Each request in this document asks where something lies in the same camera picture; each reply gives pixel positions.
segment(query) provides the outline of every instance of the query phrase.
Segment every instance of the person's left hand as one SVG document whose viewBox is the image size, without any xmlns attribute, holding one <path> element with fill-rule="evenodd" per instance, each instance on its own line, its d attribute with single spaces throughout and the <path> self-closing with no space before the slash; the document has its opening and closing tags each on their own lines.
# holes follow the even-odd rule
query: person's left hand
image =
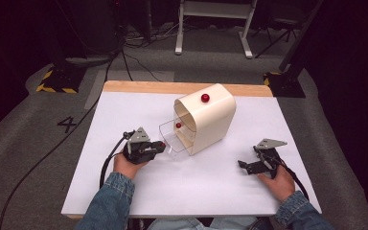
<svg viewBox="0 0 368 230">
<path fill-rule="evenodd" d="M 144 167 L 148 162 L 144 162 L 142 164 L 135 165 L 124 157 L 123 154 L 118 153 L 115 156 L 114 162 L 113 162 L 113 171 L 117 173 L 121 173 L 130 179 L 133 179 L 136 173 Z"/>
</svg>

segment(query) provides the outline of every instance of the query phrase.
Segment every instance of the gray carpet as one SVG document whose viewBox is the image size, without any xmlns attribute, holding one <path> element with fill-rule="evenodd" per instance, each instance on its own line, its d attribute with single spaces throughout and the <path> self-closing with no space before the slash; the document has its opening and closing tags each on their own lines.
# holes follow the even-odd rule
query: gray carpet
<svg viewBox="0 0 368 230">
<path fill-rule="evenodd" d="M 241 29 L 236 29 L 190 31 L 184 35 L 181 56 L 174 54 L 175 37 L 147 48 L 125 48 L 125 51 L 163 81 L 263 84 L 262 74 L 278 71 L 291 43 L 281 41 L 261 58 L 246 59 L 237 34 Z M 248 39 L 255 54 L 268 44 L 264 32 Z M 134 80 L 155 81 L 135 59 L 127 57 L 126 60 Z M 17 181 L 66 135 L 65 127 L 57 123 L 69 116 L 78 122 L 102 88 L 105 65 L 87 70 L 79 94 L 35 92 L 48 68 L 29 77 L 26 82 L 29 97 L 0 123 L 0 214 Z M 109 78 L 128 80 L 125 70 L 119 56 L 110 68 Z M 312 180 L 323 216 L 335 229 L 368 229 L 364 193 L 324 117 L 315 84 L 307 72 L 303 72 L 299 80 L 306 99 L 279 98 L 278 101 Z M 9 204 L 3 229 L 73 228 L 76 221 L 62 216 L 60 210 L 93 114 L 94 111 L 26 178 Z"/>
</svg>

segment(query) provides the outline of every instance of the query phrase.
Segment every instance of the jeans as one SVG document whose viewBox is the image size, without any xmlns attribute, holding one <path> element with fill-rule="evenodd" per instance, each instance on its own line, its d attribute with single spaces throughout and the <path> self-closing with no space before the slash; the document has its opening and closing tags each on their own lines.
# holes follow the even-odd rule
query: jeans
<svg viewBox="0 0 368 230">
<path fill-rule="evenodd" d="M 134 193 L 133 182 L 124 175 L 113 172 L 103 187 L 95 194 L 88 210 L 75 229 L 125 230 Z M 292 229 L 333 229 L 315 210 L 300 191 L 291 195 L 279 208 L 277 221 Z M 268 218 L 215 218 L 205 227 L 196 218 L 159 218 L 149 230 L 173 229 L 272 229 Z"/>
</svg>

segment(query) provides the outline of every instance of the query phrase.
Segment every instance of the metal leg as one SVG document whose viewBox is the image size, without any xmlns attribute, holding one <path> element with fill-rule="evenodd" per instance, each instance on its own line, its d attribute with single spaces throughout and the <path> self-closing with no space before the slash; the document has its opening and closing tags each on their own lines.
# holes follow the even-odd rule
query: metal leg
<svg viewBox="0 0 368 230">
<path fill-rule="evenodd" d="M 252 58 L 253 56 L 252 52 L 250 51 L 249 44 L 247 43 L 246 37 L 247 37 L 247 33 L 249 32 L 250 22 L 252 21 L 253 13 L 255 12 L 255 9 L 256 9 L 256 3 L 257 3 L 257 0 L 252 1 L 252 4 L 250 6 L 249 15 L 247 16 L 246 23 L 244 24 L 243 32 L 239 32 L 239 37 L 241 38 L 241 45 L 243 46 L 244 54 L 246 55 L 246 58 Z"/>
<path fill-rule="evenodd" d="M 180 15 L 178 17 L 178 34 L 175 43 L 175 54 L 181 55 L 183 52 L 183 22 L 184 22 L 184 0 L 180 3 Z"/>
</svg>

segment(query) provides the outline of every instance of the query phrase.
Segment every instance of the white stand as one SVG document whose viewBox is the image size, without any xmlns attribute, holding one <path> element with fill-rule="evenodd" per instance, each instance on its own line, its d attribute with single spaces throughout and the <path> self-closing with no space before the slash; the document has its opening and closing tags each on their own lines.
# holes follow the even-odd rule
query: white stand
<svg viewBox="0 0 368 230">
<path fill-rule="evenodd" d="M 257 0 L 253 0 L 252 4 L 227 4 L 227 3 L 211 3 L 211 2 L 192 2 L 181 0 L 179 26 L 177 41 L 175 44 L 175 54 L 182 54 L 183 46 L 183 22 L 184 15 L 192 16 L 209 16 L 209 17 L 227 17 L 246 19 L 243 32 L 239 32 L 241 38 L 241 45 L 244 49 L 244 54 L 247 58 L 252 58 L 249 44 L 246 36 L 249 31 L 250 22 L 253 18 L 253 13 L 256 9 Z"/>
</svg>

